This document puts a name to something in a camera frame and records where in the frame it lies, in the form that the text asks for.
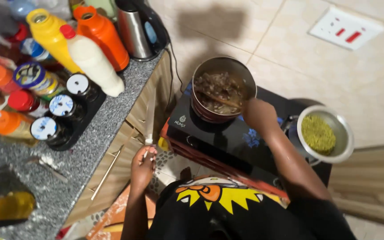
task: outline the green vegetable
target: green vegetable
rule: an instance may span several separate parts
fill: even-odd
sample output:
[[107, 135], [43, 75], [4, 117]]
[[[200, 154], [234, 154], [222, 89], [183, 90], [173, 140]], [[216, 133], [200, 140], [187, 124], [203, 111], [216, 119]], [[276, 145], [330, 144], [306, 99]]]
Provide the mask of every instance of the green vegetable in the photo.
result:
[[336, 145], [336, 136], [330, 126], [318, 116], [306, 116], [302, 121], [305, 142], [317, 153], [328, 156]]

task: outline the electric kettle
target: electric kettle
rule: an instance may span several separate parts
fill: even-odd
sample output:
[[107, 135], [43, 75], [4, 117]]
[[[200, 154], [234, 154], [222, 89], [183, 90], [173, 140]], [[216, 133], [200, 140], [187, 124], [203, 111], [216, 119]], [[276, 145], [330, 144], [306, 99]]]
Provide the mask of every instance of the electric kettle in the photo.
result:
[[116, 0], [118, 31], [130, 58], [139, 62], [154, 59], [168, 44], [165, 27], [143, 0]]

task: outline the hand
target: hand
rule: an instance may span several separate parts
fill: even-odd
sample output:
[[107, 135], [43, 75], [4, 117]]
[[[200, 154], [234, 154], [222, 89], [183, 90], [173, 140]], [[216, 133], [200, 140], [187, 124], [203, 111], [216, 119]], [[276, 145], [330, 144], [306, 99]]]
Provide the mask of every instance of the hand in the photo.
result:
[[155, 172], [157, 153], [154, 146], [143, 146], [137, 151], [131, 162], [131, 191], [141, 193], [146, 189]]
[[280, 130], [274, 106], [252, 98], [242, 105], [242, 116], [245, 123], [256, 130], [267, 141], [270, 134]]

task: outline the electrical outlet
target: electrical outlet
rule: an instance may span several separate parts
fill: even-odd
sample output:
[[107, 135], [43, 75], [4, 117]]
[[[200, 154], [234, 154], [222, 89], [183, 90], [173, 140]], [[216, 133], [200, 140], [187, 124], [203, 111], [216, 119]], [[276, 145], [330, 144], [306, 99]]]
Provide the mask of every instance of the electrical outlet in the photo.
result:
[[356, 50], [384, 28], [367, 19], [330, 7], [309, 34], [350, 50]]

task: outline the wooden spoon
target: wooden spoon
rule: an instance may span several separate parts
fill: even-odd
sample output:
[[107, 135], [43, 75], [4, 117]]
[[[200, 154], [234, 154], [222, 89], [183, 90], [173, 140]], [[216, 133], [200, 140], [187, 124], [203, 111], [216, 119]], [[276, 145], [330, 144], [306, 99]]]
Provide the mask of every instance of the wooden spoon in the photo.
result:
[[200, 89], [196, 89], [197, 92], [200, 92], [200, 93], [203, 93], [205, 94], [207, 97], [213, 99], [214, 101], [217, 101], [219, 103], [223, 103], [227, 106], [231, 106], [231, 107], [234, 107], [234, 108], [238, 108], [238, 109], [241, 109], [242, 107], [239, 106], [238, 104], [234, 103], [234, 102], [231, 102], [231, 101], [228, 101], [228, 100], [224, 100], [224, 99], [220, 99], [218, 97], [215, 97], [207, 92], [204, 92], [203, 90], [200, 90]]

